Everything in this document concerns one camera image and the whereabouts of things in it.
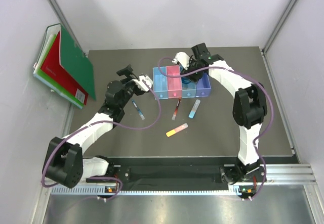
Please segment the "round blue tape tin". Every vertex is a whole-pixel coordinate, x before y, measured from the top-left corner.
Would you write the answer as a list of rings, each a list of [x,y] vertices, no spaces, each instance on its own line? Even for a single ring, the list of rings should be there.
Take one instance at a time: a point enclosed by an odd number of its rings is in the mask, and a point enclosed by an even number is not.
[[[194,81],[192,81],[191,79],[189,78],[186,78],[186,77],[182,77],[182,83],[183,84],[190,84],[190,83],[194,83]]]

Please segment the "pink drawer bin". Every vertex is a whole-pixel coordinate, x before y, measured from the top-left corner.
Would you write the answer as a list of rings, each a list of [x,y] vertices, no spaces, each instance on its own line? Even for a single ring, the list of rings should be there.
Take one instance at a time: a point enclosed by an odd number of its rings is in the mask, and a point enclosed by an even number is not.
[[[168,79],[168,97],[169,98],[180,98],[182,97],[182,81],[181,77],[170,77],[179,76],[179,66],[167,66],[167,79]]]

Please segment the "light blue drawer bin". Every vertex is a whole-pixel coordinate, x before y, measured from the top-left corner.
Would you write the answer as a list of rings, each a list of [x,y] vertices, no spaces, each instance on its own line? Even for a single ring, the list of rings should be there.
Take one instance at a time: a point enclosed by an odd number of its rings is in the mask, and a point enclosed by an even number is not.
[[[158,98],[168,99],[168,78],[165,76],[167,73],[166,67],[160,68],[162,73],[160,72],[158,67],[153,68],[153,90]]]

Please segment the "blue pen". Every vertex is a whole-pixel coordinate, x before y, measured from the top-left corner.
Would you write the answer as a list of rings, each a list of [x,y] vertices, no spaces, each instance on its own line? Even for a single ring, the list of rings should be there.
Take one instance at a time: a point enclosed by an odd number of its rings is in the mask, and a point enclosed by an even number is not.
[[[132,100],[132,104],[134,105],[135,109],[137,110],[139,116],[141,117],[142,120],[145,119],[142,111],[140,110],[140,108],[138,107],[138,105],[136,104],[136,102],[134,100]]]

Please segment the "blue white highlighter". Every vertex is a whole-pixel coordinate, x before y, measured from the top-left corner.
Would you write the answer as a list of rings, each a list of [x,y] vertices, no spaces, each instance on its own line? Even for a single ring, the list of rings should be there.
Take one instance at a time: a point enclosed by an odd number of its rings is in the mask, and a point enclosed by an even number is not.
[[[195,114],[196,114],[196,112],[197,112],[197,109],[198,109],[199,105],[200,105],[200,100],[197,99],[197,100],[195,101],[195,103],[194,103],[194,105],[193,105],[193,107],[192,107],[192,109],[191,109],[189,115],[188,115],[188,117],[189,117],[190,119],[193,119],[193,118],[194,118],[194,116],[195,116]]]

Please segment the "red pen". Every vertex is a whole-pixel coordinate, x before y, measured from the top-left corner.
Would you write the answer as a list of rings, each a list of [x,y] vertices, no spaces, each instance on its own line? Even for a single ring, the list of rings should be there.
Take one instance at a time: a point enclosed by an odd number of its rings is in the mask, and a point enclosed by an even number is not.
[[[176,116],[177,116],[177,113],[178,113],[178,110],[179,110],[179,105],[181,103],[181,100],[182,98],[180,97],[177,101],[177,104],[176,104],[176,108],[175,108],[175,111],[173,113],[173,116],[172,116],[172,120],[175,120],[176,119]]]

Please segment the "orange pink highlighter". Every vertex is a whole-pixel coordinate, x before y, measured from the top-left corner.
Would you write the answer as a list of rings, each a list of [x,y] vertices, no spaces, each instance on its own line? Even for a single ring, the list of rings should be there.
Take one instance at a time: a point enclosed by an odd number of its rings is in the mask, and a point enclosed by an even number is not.
[[[175,135],[176,133],[178,133],[178,132],[180,132],[180,131],[182,131],[182,130],[185,130],[185,129],[187,129],[187,128],[188,128],[188,124],[187,124],[187,123],[184,123],[184,124],[182,124],[182,125],[180,125],[180,126],[174,128],[174,129],[168,131],[168,132],[166,133],[166,136],[167,136],[167,137],[171,137],[171,136]]]

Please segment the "purple drawer bin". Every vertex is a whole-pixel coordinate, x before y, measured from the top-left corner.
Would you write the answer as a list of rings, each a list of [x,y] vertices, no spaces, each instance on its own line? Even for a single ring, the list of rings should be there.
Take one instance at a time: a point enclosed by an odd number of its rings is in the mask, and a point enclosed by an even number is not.
[[[205,73],[196,84],[196,97],[208,97],[211,93],[211,84],[208,75]]]

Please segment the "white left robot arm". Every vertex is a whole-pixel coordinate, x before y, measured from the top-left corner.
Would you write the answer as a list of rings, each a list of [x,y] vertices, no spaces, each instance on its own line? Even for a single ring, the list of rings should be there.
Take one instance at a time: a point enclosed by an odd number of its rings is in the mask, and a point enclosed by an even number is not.
[[[135,75],[127,67],[117,72],[121,80],[108,83],[104,103],[87,123],[73,133],[50,140],[43,169],[41,184],[48,188],[45,179],[53,181],[52,186],[61,184],[74,188],[80,181],[98,176],[104,182],[114,178],[115,170],[103,157],[84,158],[84,152],[101,136],[120,125],[125,115],[124,107],[133,95],[143,95],[152,87],[148,75]]]

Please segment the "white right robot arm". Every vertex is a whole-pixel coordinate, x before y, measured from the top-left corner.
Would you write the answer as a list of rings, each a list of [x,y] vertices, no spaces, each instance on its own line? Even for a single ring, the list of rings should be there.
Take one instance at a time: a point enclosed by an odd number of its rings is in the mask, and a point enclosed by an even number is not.
[[[182,66],[181,74],[191,82],[207,74],[233,97],[232,115],[239,126],[240,146],[234,168],[224,170],[222,176],[229,184],[249,181],[260,167],[257,137],[267,114],[265,94],[256,84],[235,74],[221,56],[211,55],[205,43],[192,47],[192,52],[192,56],[185,52],[175,55],[173,62]]]

